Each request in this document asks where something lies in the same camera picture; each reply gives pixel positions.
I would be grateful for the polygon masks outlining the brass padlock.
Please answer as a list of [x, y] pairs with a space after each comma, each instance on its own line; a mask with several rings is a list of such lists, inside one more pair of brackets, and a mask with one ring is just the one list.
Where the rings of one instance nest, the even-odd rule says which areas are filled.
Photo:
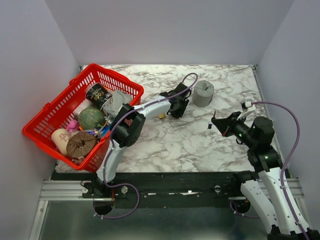
[[163, 119], [166, 118], [166, 115], [165, 115], [164, 113], [161, 113], [161, 114], [158, 115], [158, 118], [159, 118], [160, 120], [163, 120]]

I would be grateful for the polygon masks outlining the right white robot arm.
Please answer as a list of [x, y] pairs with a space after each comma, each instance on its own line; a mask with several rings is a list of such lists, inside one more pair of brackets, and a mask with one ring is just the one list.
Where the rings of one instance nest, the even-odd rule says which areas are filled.
[[235, 136], [247, 146], [247, 157], [254, 172], [235, 174], [230, 191], [244, 195], [261, 219], [269, 240], [318, 240], [320, 233], [311, 229], [302, 216], [286, 176], [280, 155], [271, 145], [273, 122], [258, 116], [251, 126], [233, 112], [226, 118], [211, 118], [223, 137]]

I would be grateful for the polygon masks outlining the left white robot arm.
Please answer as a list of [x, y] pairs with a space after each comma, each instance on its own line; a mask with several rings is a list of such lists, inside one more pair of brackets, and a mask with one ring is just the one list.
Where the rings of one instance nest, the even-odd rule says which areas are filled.
[[159, 114], [181, 118], [189, 103], [191, 88], [182, 82], [174, 90], [160, 93], [155, 99], [144, 104], [131, 106], [123, 104], [109, 128], [109, 145], [102, 164], [96, 171], [93, 191], [101, 198], [111, 191], [111, 182], [127, 148], [136, 143], [146, 120]]

